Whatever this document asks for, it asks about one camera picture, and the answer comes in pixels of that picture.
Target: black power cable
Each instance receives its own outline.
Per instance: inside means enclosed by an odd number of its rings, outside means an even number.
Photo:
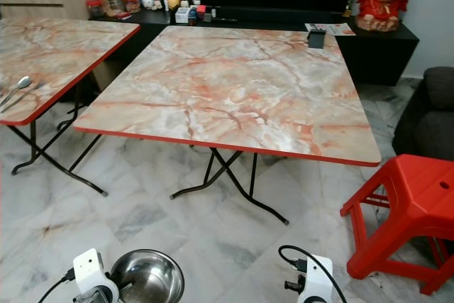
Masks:
[[[50,289],[48,291],[46,291],[46,293],[41,297],[41,299],[38,301],[38,303],[43,303],[44,300],[46,299],[47,296],[49,296],[49,294],[60,284],[66,282],[66,281],[72,281],[74,280],[76,277],[75,277],[75,274],[74,274],[74,268],[71,268],[69,269],[67,272],[66,272],[66,275],[64,275],[63,277],[60,278],[60,280],[58,282],[56,282],[52,287],[50,287]]]
[[[291,259],[285,257],[282,254],[283,250],[296,250],[296,251],[299,251],[299,252],[303,253],[305,256],[309,257],[310,259],[312,259],[325,272],[326,277],[328,277],[329,280],[333,283],[333,286],[335,287],[336,291],[338,292],[338,294],[340,296],[340,299],[342,299],[342,302],[343,303],[347,303],[347,300],[345,299],[345,296],[343,295],[342,290],[338,286],[338,283],[336,283],[336,281],[334,280],[333,276],[331,276],[329,271],[327,271],[327,269],[317,260],[317,258],[315,258],[312,254],[310,254],[306,250],[303,250],[302,248],[299,248],[297,246],[293,246],[293,245],[283,245],[283,246],[281,246],[277,252],[279,252],[279,255],[281,256],[281,258],[283,260],[285,260],[286,262],[288,262],[290,265],[293,265],[293,266],[296,265],[297,261],[296,260],[291,260]]]

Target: red table edge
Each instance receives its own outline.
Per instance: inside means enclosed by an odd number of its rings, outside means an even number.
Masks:
[[[244,146],[236,146],[236,145],[224,145],[222,143],[210,143],[210,142],[202,142],[202,141],[185,140],[182,138],[165,138],[162,136],[140,135],[140,134],[132,134],[132,133],[123,133],[123,132],[119,132],[119,131],[116,131],[116,132],[103,131],[103,130],[99,130],[99,129],[81,128],[81,127],[77,127],[75,124],[73,124],[73,126],[76,131],[81,131],[83,133],[95,133],[95,134],[108,135],[108,136],[121,136],[124,138],[140,138],[140,139],[144,139],[144,140],[182,143],[182,144],[186,144],[186,145],[200,145],[202,147],[240,150],[240,151],[248,152],[248,153],[262,153],[262,154],[276,155],[276,156],[288,156],[291,158],[332,162],[332,163],[339,163],[342,165],[377,167],[378,165],[380,165],[380,162],[381,162],[381,155],[380,155],[380,161],[366,162],[366,161],[346,160],[346,159],[340,159],[340,158],[327,158],[324,156],[317,156],[317,155],[283,152],[280,150],[269,150],[269,149],[260,149],[260,148],[252,148],[252,147],[244,147]]]
[[[6,126],[26,126],[27,124],[34,121],[36,118],[39,117],[39,115],[41,115],[44,111],[46,111],[61,96],[63,96],[74,85],[76,85],[82,78],[84,78],[89,72],[91,72],[95,67],[97,67],[99,65],[99,63],[103,62],[111,53],[113,53],[116,49],[118,49],[120,46],[122,46],[127,40],[129,40],[129,38],[131,38],[133,35],[135,35],[139,30],[140,30],[140,26],[138,25],[137,28],[135,28],[125,38],[123,38],[117,44],[115,44],[115,46],[113,46],[109,51],[107,51],[104,55],[102,55],[95,63],[93,63],[90,67],[88,67],[85,71],[83,71],[83,73],[81,73],[79,76],[74,78],[70,83],[68,83],[66,87],[63,87],[54,96],[49,98],[37,111],[34,111],[28,118],[26,118],[22,121],[0,120],[0,124],[4,124]]]

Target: red plastic stool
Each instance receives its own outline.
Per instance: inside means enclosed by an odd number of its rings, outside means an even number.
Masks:
[[[387,196],[374,194],[383,184]],[[389,218],[367,238],[360,203],[390,208]],[[454,275],[454,256],[441,260],[438,269],[390,260],[410,238],[430,236],[454,240],[454,162],[400,155],[388,161],[343,205],[350,213],[356,252],[347,263],[353,278],[382,271],[425,283],[421,293],[431,294]]]

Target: stainless steel bowl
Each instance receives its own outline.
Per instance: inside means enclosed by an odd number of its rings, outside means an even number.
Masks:
[[[120,288],[125,303],[177,303],[184,291],[183,272],[178,264],[155,250],[123,255],[113,265],[111,279]]]

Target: white marble floor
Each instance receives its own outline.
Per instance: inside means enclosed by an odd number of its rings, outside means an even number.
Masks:
[[[413,89],[407,83],[358,89],[387,160],[394,154],[393,128]],[[42,117],[40,141],[55,132],[67,108],[58,104]],[[0,128],[0,134],[0,302],[37,302],[75,256],[93,247],[102,252],[107,270],[133,249],[168,253],[186,278],[182,302],[295,302],[297,295],[284,289],[284,281],[297,274],[277,254],[287,243],[331,258],[349,302],[453,301],[453,281],[427,297],[413,280],[378,272],[353,280],[345,271],[354,242],[350,218],[341,218],[339,209],[375,169],[261,155],[256,197],[291,221],[284,226],[245,201],[226,175],[209,189],[170,201],[171,193],[201,182],[206,148],[103,137],[77,168],[109,192],[103,198],[41,159],[12,177],[12,167],[27,160],[29,150],[9,129]],[[68,164],[92,137],[70,128],[50,154]],[[252,155],[243,154],[233,166],[246,186],[251,163]],[[376,228],[381,216],[371,206],[365,215],[368,228]],[[395,257],[428,263],[411,246]],[[46,302],[71,302],[76,294],[71,282]]]

